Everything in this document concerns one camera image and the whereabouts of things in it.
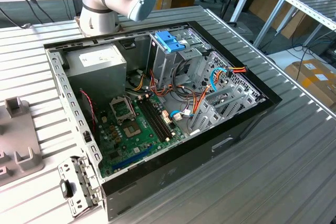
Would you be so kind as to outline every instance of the blue cable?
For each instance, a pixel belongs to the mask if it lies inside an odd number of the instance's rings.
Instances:
[[[175,114],[177,114],[177,113],[180,113],[180,111],[179,111],[179,110],[174,110],[172,113],[170,113],[170,117],[172,118],[173,115],[175,115]]]
[[[227,72],[227,70],[224,69],[224,68],[215,68],[214,70],[212,70],[211,75],[210,75],[210,83],[211,83],[211,87],[214,89],[214,91],[217,91],[215,83],[214,83],[214,73],[215,73],[216,70],[221,70],[225,73]]]

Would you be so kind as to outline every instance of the motherboard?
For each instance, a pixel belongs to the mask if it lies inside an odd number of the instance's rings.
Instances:
[[[98,121],[102,177],[169,148],[185,137],[156,95],[142,100],[117,98],[110,108],[99,113]]]

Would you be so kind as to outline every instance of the green motherboard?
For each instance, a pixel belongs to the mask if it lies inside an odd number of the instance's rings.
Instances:
[[[99,150],[103,159],[99,167],[102,177],[110,176],[147,156],[169,148],[184,138],[181,130],[173,122],[164,121],[162,115],[164,108],[155,95],[146,101],[133,100],[130,103],[134,109],[135,118],[125,120],[121,124],[117,123],[115,114],[110,108],[100,112]],[[118,104],[116,111],[117,116],[128,113],[122,104]],[[158,131],[162,128],[165,128],[166,134],[171,134],[170,138],[165,138]]]

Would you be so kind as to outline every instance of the metal frame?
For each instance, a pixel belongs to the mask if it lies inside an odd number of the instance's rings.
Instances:
[[[305,41],[304,45],[307,45],[311,41],[314,35],[320,30],[322,25],[328,27],[331,30],[336,30],[336,0],[279,0],[268,20],[265,22],[265,25],[260,31],[258,37],[254,41],[253,45],[255,47],[260,45],[285,2],[291,4],[292,7],[279,25],[277,29],[278,32],[287,24],[295,9],[304,12],[320,23],[319,26],[309,36],[309,38]]]
[[[283,101],[244,141],[116,222],[330,223],[336,212],[334,113],[209,10],[193,6],[153,12],[141,23],[120,20],[125,30],[196,20]],[[19,95],[31,104],[45,163],[43,170],[0,188],[0,218],[13,223],[73,222],[56,167],[81,150],[58,99],[43,44],[82,35],[75,22],[66,21],[25,30],[5,28],[0,37],[0,100]],[[95,208],[77,222],[106,223],[105,211]]]

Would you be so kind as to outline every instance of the metal bracket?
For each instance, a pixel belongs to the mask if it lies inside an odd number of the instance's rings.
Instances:
[[[103,200],[100,185],[86,156],[70,157],[58,166],[63,197],[75,218]]]

